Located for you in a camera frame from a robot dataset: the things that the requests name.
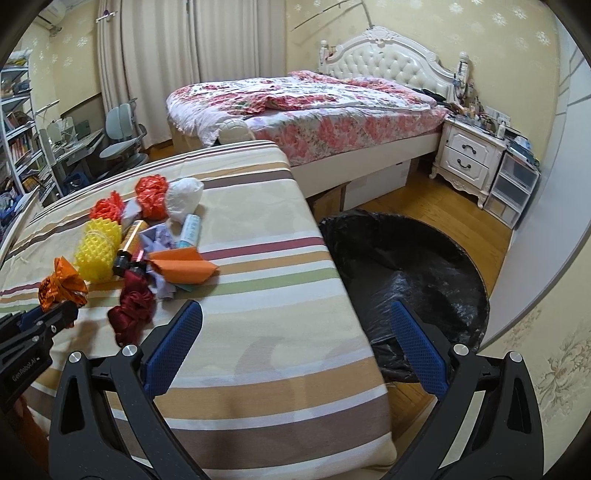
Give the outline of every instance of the striped bedsheet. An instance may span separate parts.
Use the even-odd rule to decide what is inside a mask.
[[[37,302],[53,258],[73,258],[89,209],[144,175],[205,184],[199,251],[219,275],[159,302],[154,326],[185,302],[204,310],[203,330],[169,392],[155,401],[181,443],[213,478],[317,479],[389,465],[386,388],[345,289],[288,161],[255,141],[167,158],[94,184],[43,210],[0,271],[0,313]],[[41,421],[72,350],[112,355],[106,319],[122,283],[91,285],[73,329],[55,337],[52,367],[27,391]],[[116,396],[109,400],[132,455],[142,459]]]

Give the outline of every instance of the pink floral comforter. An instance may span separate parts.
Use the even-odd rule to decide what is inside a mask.
[[[293,166],[435,130],[447,109],[385,79],[338,80],[313,72],[201,83],[173,92],[168,114],[184,135],[213,145],[221,123],[243,118]]]

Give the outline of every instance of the mattress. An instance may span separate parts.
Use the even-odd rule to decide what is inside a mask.
[[[138,178],[205,183],[199,251],[219,266],[191,293],[158,302],[154,326],[187,299],[203,330],[156,405],[212,478],[316,479],[395,459],[386,387],[323,239],[276,145],[255,141],[167,158],[94,184],[41,212],[0,271],[0,313],[38,305],[53,258],[72,259],[89,209]],[[40,421],[69,352],[118,351],[107,311],[120,280],[91,285],[74,328],[57,335],[53,364],[25,396]],[[132,455],[143,458],[116,396],[109,396]]]
[[[175,145],[209,146],[223,121],[242,118],[258,140],[277,143],[292,166],[434,132],[449,113],[390,80],[306,71],[183,87],[167,107],[173,133],[187,138]]]

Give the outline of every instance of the white nightstand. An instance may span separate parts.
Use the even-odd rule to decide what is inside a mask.
[[[476,195],[478,208],[483,208],[505,149],[505,141],[446,118],[429,177],[439,174],[456,190]]]

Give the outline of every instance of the trash can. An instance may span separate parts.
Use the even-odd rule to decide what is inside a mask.
[[[477,351],[486,332],[486,287],[466,251],[445,233],[402,215],[349,210],[320,231],[386,382],[417,382],[392,333],[404,299],[454,343]]]

